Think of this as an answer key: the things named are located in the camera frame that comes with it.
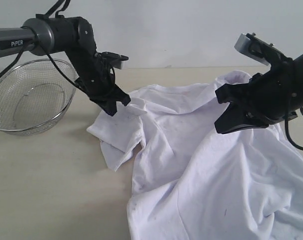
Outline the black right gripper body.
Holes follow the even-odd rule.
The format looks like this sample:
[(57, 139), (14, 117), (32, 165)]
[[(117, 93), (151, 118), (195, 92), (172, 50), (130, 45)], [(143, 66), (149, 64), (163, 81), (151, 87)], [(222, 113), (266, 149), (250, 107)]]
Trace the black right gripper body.
[(263, 125), (274, 125), (285, 120), (289, 110), (289, 120), (298, 117), (296, 110), (287, 107), (288, 98), (296, 87), (297, 64), (284, 62), (265, 74), (257, 73), (245, 85), (250, 113)]

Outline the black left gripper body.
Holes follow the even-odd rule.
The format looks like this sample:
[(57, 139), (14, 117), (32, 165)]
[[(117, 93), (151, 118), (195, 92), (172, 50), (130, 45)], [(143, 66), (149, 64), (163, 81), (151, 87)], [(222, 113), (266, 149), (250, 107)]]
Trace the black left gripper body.
[(106, 99), (116, 85), (113, 67), (99, 56), (99, 52), (74, 51), (73, 56), (74, 68), (87, 96)]

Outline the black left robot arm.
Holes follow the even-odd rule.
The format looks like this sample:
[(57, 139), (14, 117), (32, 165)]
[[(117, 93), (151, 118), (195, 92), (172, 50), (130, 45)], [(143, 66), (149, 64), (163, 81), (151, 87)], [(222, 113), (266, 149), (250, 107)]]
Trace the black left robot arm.
[(117, 102), (127, 106), (131, 101), (115, 80), (115, 69), (121, 69), (129, 58), (98, 52), (92, 25), (82, 17), (38, 16), (20, 28), (0, 28), (0, 58), (16, 55), (12, 67), (26, 51), (48, 57), (64, 52), (78, 74), (70, 83), (110, 116), (116, 114)]

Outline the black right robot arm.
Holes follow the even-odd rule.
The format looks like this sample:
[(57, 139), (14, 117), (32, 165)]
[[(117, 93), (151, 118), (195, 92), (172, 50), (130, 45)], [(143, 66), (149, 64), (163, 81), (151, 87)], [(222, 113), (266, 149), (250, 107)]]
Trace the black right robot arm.
[(303, 107), (303, 54), (285, 58), (248, 83), (224, 84), (216, 91), (218, 103), (228, 107), (215, 121), (219, 134), (264, 129), (284, 121), (286, 114)]

